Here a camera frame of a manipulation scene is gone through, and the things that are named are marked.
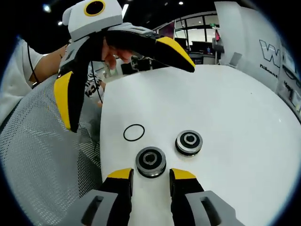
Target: white tabletop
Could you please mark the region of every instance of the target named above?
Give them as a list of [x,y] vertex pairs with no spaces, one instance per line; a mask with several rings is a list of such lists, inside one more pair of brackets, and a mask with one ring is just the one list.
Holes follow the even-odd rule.
[[[128,142],[123,131],[136,123],[145,134]],[[203,138],[194,157],[175,150],[186,129]],[[170,168],[196,175],[246,226],[267,226],[294,191],[301,163],[301,125],[293,112],[270,89],[227,66],[197,65],[194,73],[164,68],[107,84],[100,142],[104,179],[135,169],[129,226],[173,225]],[[166,155],[166,170],[155,179],[135,166],[137,153],[148,146]]]

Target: gray mesh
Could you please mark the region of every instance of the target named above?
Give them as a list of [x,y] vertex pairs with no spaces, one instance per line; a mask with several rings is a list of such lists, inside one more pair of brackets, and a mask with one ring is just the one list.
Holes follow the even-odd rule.
[[19,205],[34,225],[56,225],[68,207],[101,185],[101,110],[85,97],[77,133],[55,104],[56,76],[24,97],[2,126],[0,158]]

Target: robotic hand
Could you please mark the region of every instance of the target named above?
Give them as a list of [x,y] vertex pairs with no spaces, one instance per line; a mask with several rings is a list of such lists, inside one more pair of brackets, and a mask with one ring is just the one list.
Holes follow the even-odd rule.
[[73,132],[79,126],[87,68],[89,62],[102,60],[104,38],[110,46],[194,72],[193,61],[176,41],[147,28],[123,23],[121,12],[117,0],[84,0],[63,14],[63,24],[68,26],[72,43],[62,58],[54,95],[66,128]]
[[[133,175],[132,168],[111,173],[99,190],[78,199],[58,226],[127,226]],[[174,226],[244,226],[235,210],[214,192],[204,191],[190,172],[172,168],[169,179]]]

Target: ceiling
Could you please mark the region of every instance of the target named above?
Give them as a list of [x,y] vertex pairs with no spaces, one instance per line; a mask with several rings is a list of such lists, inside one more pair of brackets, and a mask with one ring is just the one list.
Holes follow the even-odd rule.
[[[121,7],[129,4],[124,22],[153,29],[182,16],[199,12],[214,11],[214,0],[118,0]],[[66,26],[59,26],[63,12],[79,0],[21,1],[16,7],[17,32],[39,53],[49,53],[65,45],[70,38]],[[43,10],[43,4],[51,7],[51,13]]]

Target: yellow circle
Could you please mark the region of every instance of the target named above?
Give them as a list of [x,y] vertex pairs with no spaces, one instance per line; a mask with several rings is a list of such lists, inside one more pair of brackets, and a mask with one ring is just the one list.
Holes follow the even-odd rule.
[[[95,13],[95,14],[89,14],[89,13],[87,12],[87,7],[88,7],[91,3],[97,2],[97,1],[99,1],[99,2],[101,2],[101,3],[103,4],[102,10],[100,10],[98,13]],[[89,2],[89,3],[85,6],[84,13],[85,13],[86,16],[97,16],[97,15],[101,14],[101,13],[104,11],[104,8],[105,8],[105,3],[104,3],[103,0],[92,0],[91,2]]]

